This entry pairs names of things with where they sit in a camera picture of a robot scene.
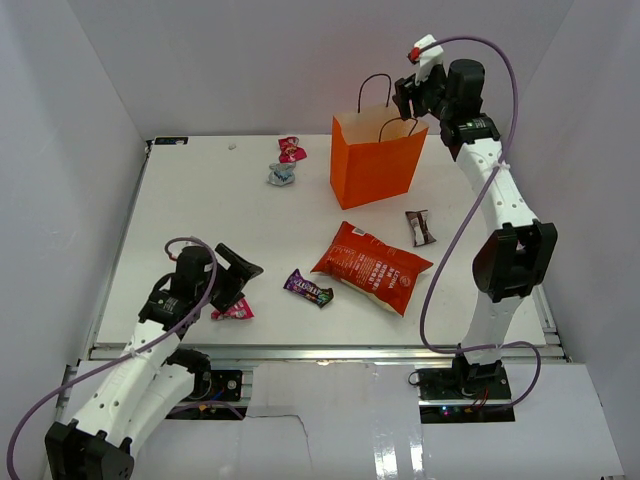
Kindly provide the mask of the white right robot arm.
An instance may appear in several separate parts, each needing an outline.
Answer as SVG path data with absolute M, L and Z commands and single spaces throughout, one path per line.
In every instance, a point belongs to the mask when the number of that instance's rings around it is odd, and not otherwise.
M 544 279 L 558 233 L 527 206 L 501 158 L 500 133 L 481 111 L 484 66 L 470 59 L 417 65 L 415 74 L 396 81 L 394 103 L 403 118 L 430 114 L 439 121 L 441 140 L 471 185 L 488 234 L 472 262 L 477 302 L 451 374 L 453 390 L 472 399 L 498 370 L 512 319 Z

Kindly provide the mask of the pink candy packet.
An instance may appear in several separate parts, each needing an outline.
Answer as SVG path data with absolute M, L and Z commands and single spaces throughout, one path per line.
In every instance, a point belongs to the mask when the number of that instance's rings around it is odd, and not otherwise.
M 246 299 L 239 300 L 236 304 L 231 306 L 228 310 L 220 312 L 214 309 L 211 313 L 212 320 L 249 320 L 254 317 L 254 313 Z

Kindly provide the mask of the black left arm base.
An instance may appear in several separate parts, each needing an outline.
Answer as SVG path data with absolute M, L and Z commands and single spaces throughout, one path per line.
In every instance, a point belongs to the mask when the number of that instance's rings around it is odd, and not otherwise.
M 236 402 L 242 397 L 241 370 L 207 370 L 195 374 L 194 387 L 183 403 L 206 400 Z

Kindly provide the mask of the purple M&M's packet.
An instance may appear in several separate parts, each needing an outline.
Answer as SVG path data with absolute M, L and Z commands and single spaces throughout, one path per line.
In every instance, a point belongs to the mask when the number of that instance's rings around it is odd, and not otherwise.
M 332 288 L 321 288 L 312 281 L 305 279 L 298 269 L 287 278 L 283 288 L 294 293 L 319 308 L 324 308 L 334 299 Z

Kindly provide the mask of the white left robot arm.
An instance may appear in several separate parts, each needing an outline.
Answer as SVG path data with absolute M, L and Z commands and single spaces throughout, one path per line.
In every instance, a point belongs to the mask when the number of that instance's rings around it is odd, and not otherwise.
M 226 312 L 263 268 L 224 244 L 210 248 L 188 238 L 170 258 L 173 271 L 152 287 L 121 356 L 101 367 L 106 375 L 67 423 L 45 436 L 54 479 L 128 479 L 150 434 L 185 398 L 211 387 L 206 355 L 180 344 L 202 309 Z

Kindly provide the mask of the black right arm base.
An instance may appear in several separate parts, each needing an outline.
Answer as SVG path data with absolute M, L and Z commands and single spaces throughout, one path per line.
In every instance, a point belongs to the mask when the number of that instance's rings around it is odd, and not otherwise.
M 512 393 L 506 371 L 497 376 L 464 383 L 452 368 L 417 369 L 408 375 L 422 405 L 429 407 L 489 407 L 508 404 Z

